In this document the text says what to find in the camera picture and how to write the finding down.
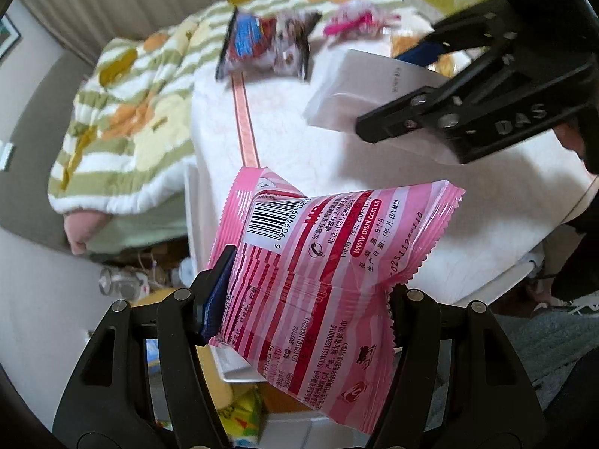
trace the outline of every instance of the translucent white package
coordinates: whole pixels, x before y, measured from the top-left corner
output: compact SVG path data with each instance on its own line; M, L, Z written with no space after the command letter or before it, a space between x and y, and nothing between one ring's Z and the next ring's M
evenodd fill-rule
M439 87L447 77L418 65L382 55L349 50L331 60L328 79L304 111L311 126L355 133L356 119L422 86ZM453 153L424 129L385 140L435 162L458 165Z

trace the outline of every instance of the person's hand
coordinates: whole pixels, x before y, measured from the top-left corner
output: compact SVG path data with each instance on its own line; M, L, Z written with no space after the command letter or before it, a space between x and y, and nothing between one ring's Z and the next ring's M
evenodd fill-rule
M558 137L559 143L561 143L564 148L573 150L581 159L584 159L585 142L583 142L582 136L580 136L580 132L576 125L564 123L556 126L553 131L555 132L555 136Z

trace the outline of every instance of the green and white striped quilt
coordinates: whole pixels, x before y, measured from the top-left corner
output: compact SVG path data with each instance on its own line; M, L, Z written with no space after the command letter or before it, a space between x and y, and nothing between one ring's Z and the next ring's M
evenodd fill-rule
M74 100L48 194L62 214L139 214L184 187L194 72L215 65L235 5L258 15L318 10L348 0L224 0L143 42L115 39ZM397 8L402 0L371 0Z

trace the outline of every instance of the wall socket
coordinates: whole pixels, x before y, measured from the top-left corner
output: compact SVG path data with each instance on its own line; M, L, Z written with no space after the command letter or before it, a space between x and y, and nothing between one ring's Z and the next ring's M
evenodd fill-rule
M8 169L8 164L10 163L13 150L13 143L4 143L2 140L0 140L0 171L4 172Z

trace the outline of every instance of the pink toy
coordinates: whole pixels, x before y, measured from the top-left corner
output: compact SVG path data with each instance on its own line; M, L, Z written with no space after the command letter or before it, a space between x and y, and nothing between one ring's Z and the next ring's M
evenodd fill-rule
M210 261L238 246L211 343L371 433L393 378L388 295L418 270L463 192L439 181L307 198L269 169L241 169Z
M390 15L375 4L364 0L351 0L339 7L324 29L327 37L356 38L361 35L376 36L387 20L399 20L399 15Z

